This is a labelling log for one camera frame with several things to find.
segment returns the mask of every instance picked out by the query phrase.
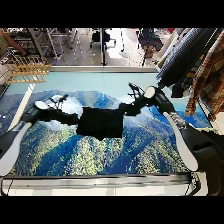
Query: red item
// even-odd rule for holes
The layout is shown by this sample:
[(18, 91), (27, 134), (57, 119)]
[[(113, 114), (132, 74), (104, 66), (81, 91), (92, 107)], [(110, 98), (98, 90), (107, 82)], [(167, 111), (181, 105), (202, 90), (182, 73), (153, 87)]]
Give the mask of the red item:
[(173, 31), (175, 30), (175, 28), (167, 28), (167, 29), (170, 33), (173, 33)]

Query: mountain image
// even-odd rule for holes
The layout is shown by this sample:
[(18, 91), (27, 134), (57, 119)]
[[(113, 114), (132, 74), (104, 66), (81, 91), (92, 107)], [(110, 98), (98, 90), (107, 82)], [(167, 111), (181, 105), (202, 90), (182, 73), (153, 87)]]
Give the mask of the mountain image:
[[(121, 102), (97, 91), (44, 91), (33, 93), (26, 109), (36, 100), (46, 101), (54, 95), (69, 95), (69, 108), (115, 109)], [(18, 108), (20, 94), (4, 96), (1, 113), (8, 114), (1, 133), (5, 133)], [(203, 111), (184, 117), (195, 127), (210, 127)], [(106, 174), (149, 174), (186, 172), (176, 149), (174, 132), (156, 107), (142, 108), (135, 117), (124, 117), (123, 138), (105, 138), (76, 134), (76, 126), (57, 121), (38, 121), (24, 136), (19, 158), (12, 173), (21, 176), (74, 176)]]

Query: table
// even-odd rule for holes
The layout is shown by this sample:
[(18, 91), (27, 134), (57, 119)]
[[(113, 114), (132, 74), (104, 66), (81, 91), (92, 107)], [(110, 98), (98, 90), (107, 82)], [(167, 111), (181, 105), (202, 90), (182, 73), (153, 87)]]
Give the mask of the table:
[[(27, 108), (35, 100), (46, 100), (68, 93), (74, 105), (116, 108), (127, 100), (128, 82), (146, 89), (156, 85), (156, 73), (125, 72), (50, 72), (46, 83), (36, 84)], [(11, 84), (0, 101), (1, 131), (10, 126), (28, 84)], [(164, 89), (170, 98), (169, 89)], [(171, 99), (175, 109), (184, 115), (187, 98)], [(76, 135), (76, 127), (38, 122), (21, 144), (19, 159), (12, 170), (17, 176), (74, 177), (100, 175), (136, 175), (186, 172), (178, 152), (171, 127), (156, 108), (143, 108), (142, 114), (124, 119), (122, 139), (98, 141)], [(195, 127), (211, 127), (202, 109), (186, 120)]]

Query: person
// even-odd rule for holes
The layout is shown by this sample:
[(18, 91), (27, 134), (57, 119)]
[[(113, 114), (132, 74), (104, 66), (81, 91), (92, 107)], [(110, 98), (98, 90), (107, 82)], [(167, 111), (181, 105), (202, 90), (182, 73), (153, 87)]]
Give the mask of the person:
[(26, 56), (26, 51), (19, 46), (9, 34), (5, 33), (2, 28), (0, 28), (0, 56), (2, 56), (8, 47), (13, 47), (14, 49), (18, 50), (22, 56)]

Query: shirt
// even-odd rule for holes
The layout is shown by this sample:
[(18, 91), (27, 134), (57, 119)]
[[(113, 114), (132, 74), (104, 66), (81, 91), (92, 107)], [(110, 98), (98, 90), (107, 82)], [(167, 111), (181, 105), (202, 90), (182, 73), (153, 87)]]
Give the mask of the shirt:
[(187, 116), (195, 114), (199, 97), (208, 106), (210, 121), (214, 121), (216, 115), (224, 111), (224, 31), (210, 48), (196, 73), (186, 108)]

